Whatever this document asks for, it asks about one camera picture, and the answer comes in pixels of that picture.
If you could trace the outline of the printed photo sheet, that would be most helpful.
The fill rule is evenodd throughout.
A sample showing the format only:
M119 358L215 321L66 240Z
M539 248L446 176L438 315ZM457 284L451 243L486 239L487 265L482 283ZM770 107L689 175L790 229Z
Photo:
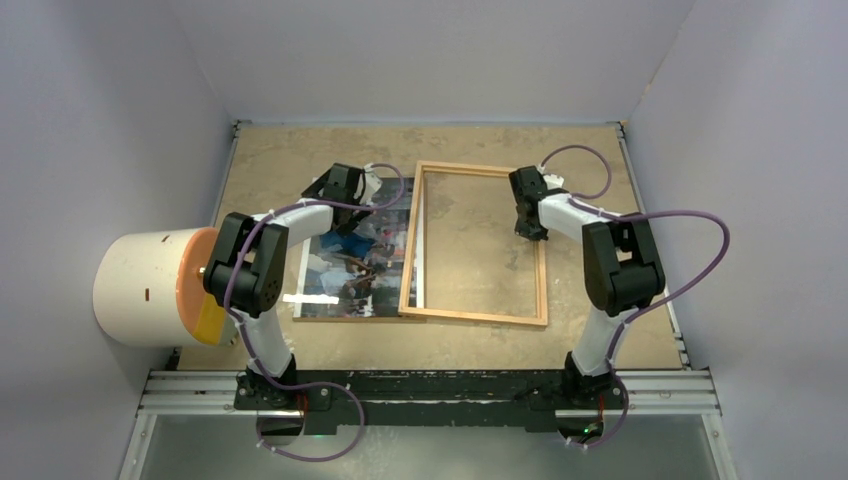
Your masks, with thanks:
M399 315L414 180L385 178L371 213L348 234L330 232L306 240L293 317Z

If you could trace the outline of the wooden picture frame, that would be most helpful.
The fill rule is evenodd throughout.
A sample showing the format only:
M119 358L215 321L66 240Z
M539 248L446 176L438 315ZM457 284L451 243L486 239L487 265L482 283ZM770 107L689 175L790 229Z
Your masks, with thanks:
M417 163L401 316L538 329L548 325L545 246L514 231L511 171Z

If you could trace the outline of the brown backing board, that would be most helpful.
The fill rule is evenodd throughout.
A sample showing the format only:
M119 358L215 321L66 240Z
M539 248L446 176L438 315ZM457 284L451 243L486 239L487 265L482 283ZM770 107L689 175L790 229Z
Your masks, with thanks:
M336 316L336 317L292 317L293 322L301 323L341 323L341 324L410 324L426 323L426 318L420 317L379 317L379 316Z

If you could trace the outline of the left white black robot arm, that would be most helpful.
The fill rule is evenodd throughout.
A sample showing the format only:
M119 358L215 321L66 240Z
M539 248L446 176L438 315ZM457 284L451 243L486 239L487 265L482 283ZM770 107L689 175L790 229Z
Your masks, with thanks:
M347 234L376 210L382 186L375 166L335 163L288 206L266 213L233 212L223 220L203 273L203 288L233 321L248 353L246 376L261 381L272 408L297 399L294 355L285 344L276 304L288 250L313 237Z

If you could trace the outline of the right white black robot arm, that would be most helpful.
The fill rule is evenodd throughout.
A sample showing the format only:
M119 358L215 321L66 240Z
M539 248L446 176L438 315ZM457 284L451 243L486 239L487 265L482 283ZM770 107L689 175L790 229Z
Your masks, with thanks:
M627 320L665 289L665 273L650 225L634 214L614 215L586 204L539 167L508 174L518 236L541 242L551 230L582 248L584 286L591 308L575 348L566 355L564 399L584 407L614 383L613 364Z

